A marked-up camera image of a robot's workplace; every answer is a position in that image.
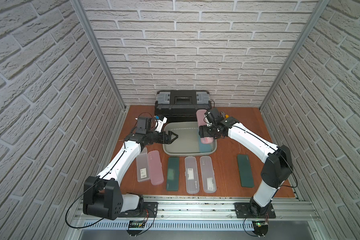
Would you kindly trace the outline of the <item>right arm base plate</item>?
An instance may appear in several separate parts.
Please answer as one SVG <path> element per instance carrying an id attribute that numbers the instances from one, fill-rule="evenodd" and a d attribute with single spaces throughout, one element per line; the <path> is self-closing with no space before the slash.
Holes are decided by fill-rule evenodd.
<path id="1" fill-rule="evenodd" d="M 270 203 L 266 207 L 258 207 L 255 203 L 234 203 L 236 216 L 238 219 L 275 219 L 276 213 Z"/>

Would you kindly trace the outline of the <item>pink pencil case with label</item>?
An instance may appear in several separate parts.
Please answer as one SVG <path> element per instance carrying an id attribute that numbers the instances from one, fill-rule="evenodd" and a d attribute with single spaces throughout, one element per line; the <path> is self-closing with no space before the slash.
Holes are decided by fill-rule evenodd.
<path id="1" fill-rule="evenodd" d="M 203 127 L 208 125 L 205 120 L 206 112 L 207 112 L 207 110 L 203 110 L 203 109 L 197 110 L 197 112 L 196 112 L 197 122 L 198 122 L 198 126 L 199 126 L 199 136 L 200 136 L 202 144 L 211 144 L 214 141 L 214 139 L 211 137 L 204 137 L 204 135 L 202 135 Z"/>

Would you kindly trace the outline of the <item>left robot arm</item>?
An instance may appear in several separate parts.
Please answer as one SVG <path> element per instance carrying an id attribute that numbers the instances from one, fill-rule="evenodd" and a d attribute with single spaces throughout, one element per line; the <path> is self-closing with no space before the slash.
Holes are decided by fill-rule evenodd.
<path id="1" fill-rule="evenodd" d="M 143 198 L 135 194 L 123 195 L 120 189 L 123 177 L 144 147 L 154 143 L 170 145 L 178 134 L 169 132 L 131 133 L 109 165 L 84 183 L 83 213 L 101 219 L 115 220 L 123 213 L 141 212 Z"/>

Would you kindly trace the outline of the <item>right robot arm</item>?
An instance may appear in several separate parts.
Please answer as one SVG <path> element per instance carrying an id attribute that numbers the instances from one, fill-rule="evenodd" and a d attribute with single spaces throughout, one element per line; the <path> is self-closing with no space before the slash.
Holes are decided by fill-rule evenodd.
<path id="1" fill-rule="evenodd" d="M 290 149 L 277 146 L 259 137 L 233 117 L 219 118 L 212 123 L 199 127 L 201 138 L 229 137 L 252 153 L 264 164 L 261 171 L 262 181 L 251 197 L 248 211 L 250 216 L 261 217 L 266 214 L 273 197 L 283 186 L 283 183 L 293 173 L 293 163 Z"/>

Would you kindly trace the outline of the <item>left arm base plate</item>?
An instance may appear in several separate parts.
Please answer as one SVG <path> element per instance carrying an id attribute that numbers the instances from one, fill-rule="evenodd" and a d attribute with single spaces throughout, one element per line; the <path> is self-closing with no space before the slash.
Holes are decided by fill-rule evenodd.
<path id="1" fill-rule="evenodd" d="M 153 219 L 157 216 L 158 202 L 143 202 L 138 205 L 135 210 L 129 210 L 119 214 L 119 218 L 149 218 Z"/>

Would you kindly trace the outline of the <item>light blue pencil case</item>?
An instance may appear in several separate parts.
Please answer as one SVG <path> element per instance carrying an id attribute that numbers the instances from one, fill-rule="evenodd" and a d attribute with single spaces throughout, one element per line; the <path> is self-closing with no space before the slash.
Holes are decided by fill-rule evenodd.
<path id="1" fill-rule="evenodd" d="M 213 150 L 214 143 L 207 143 L 204 139 L 199 138 L 199 151 L 200 153 L 209 153 Z"/>

